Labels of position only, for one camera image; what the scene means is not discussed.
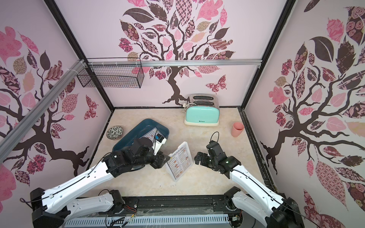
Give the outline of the pink plastic cup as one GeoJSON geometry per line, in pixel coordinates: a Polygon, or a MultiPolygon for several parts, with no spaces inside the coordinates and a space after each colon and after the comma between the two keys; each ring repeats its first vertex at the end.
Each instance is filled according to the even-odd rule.
{"type": "Polygon", "coordinates": [[[235,122],[232,126],[231,135],[232,137],[238,137],[243,130],[245,129],[245,126],[241,122],[235,122]]]}

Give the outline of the small patterned bowl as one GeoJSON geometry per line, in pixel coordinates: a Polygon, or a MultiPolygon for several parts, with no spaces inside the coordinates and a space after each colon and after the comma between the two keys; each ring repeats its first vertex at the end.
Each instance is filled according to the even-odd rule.
{"type": "Polygon", "coordinates": [[[124,129],[121,126],[113,126],[107,130],[106,136],[110,140],[116,140],[122,137],[124,129]]]}

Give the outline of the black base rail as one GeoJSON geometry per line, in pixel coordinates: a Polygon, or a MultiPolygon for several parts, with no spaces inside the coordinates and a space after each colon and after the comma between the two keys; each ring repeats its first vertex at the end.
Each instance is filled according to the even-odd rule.
{"type": "Polygon", "coordinates": [[[266,228],[248,213],[236,209],[229,202],[228,193],[236,192],[232,188],[223,195],[155,196],[125,197],[124,210],[119,213],[97,212],[81,218],[123,217],[123,216],[170,216],[170,215],[210,215],[225,214],[229,225],[173,225],[168,227],[220,227],[228,228],[266,228]]]}

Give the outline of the aluminium rail left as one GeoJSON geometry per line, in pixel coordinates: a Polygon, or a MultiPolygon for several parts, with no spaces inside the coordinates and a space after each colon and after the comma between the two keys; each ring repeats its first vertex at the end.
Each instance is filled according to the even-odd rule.
{"type": "Polygon", "coordinates": [[[63,77],[48,91],[43,98],[27,113],[27,115],[19,122],[14,130],[1,141],[1,163],[13,151],[15,146],[27,134],[32,126],[40,119],[46,112],[49,106],[56,100],[64,88],[78,75],[78,73],[85,69],[85,61],[80,59],[66,71],[63,77]]]}

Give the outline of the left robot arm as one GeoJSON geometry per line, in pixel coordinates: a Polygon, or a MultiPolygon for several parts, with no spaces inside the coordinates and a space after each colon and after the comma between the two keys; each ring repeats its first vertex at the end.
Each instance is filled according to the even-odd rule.
{"type": "Polygon", "coordinates": [[[81,198],[91,189],[146,165],[161,169],[169,160],[160,148],[166,138],[142,137],[131,146],[106,154],[95,166],[54,188],[37,188],[30,193],[32,223],[35,228],[59,228],[65,222],[84,215],[105,212],[119,213],[125,201],[118,190],[96,197],[81,198]]]}

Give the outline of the aluminium rail back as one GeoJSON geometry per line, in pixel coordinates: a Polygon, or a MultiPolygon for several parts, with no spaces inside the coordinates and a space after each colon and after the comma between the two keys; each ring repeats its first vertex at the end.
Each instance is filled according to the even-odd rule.
{"type": "Polygon", "coordinates": [[[142,61],[142,67],[178,67],[178,66],[260,66],[261,59],[224,59],[224,60],[164,60],[142,61]]]}

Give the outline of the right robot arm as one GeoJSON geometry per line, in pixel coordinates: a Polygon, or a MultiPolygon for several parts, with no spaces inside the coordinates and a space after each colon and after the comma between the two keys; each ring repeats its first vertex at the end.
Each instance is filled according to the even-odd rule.
{"type": "Polygon", "coordinates": [[[305,227],[298,204],[292,198],[285,198],[256,179],[234,156],[227,156],[216,141],[206,146],[208,153],[198,152],[195,164],[207,167],[225,175],[243,188],[228,193],[229,202],[266,228],[305,227]]]}

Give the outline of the teal plastic tray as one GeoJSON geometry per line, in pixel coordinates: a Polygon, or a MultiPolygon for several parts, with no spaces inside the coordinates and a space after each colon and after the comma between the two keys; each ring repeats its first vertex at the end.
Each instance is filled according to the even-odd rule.
{"type": "Polygon", "coordinates": [[[134,139],[142,138],[144,134],[155,127],[161,135],[168,139],[170,132],[167,127],[156,122],[155,120],[145,119],[141,121],[136,127],[134,127],[128,134],[126,134],[125,137],[123,137],[118,143],[116,143],[112,151],[120,151],[127,146],[131,146],[134,142],[134,139]]]}

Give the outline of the mint green toaster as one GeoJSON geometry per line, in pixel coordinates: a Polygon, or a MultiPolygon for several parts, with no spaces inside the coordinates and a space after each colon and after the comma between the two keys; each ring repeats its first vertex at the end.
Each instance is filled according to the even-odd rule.
{"type": "Polygon", "coordinates": [[[184,105],[184,123],[194,126],[218,126],[220,106],[216,96],[192,94],[184,105]]]}

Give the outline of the aluminium rail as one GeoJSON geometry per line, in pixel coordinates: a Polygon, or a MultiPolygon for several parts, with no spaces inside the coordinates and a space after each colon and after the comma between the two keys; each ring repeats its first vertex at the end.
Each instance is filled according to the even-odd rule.
{"type": "Polygon", "coordinates": [[[260,66],[261,59],[224,59],[224,60],[164,60],[142,61],[142,67],[178,67],[178,66],[260,66]]]}
{"type": "Polygon", "coordinates": [[[14,130],[1,141],[1,163],[13,151],[15,146],[27,134],[32,126],[40,119],[46,112],[49,106],[56,100],[64,88],[78,75],[78,73],[85,69],[85,61],[80,59],[66,71],[63,77],[48,91],[43,98],[27,113],[27,115],[19,122],[14,130]]]}

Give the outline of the new menu sheet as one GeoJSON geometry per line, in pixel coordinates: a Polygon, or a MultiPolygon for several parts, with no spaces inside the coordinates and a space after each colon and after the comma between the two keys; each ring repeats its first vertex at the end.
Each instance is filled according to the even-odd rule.
{"type": "Polygon", "coordinates": [[[149,132],[147,132],[146,134],[144,134],[142,136],[142,138],[147,138],[149,139],[151,142],[155,141],[156,136],[160,134],[160,132],[157,130],[157,128],[153,128],[152,130],[150,130],[149,132]]]}

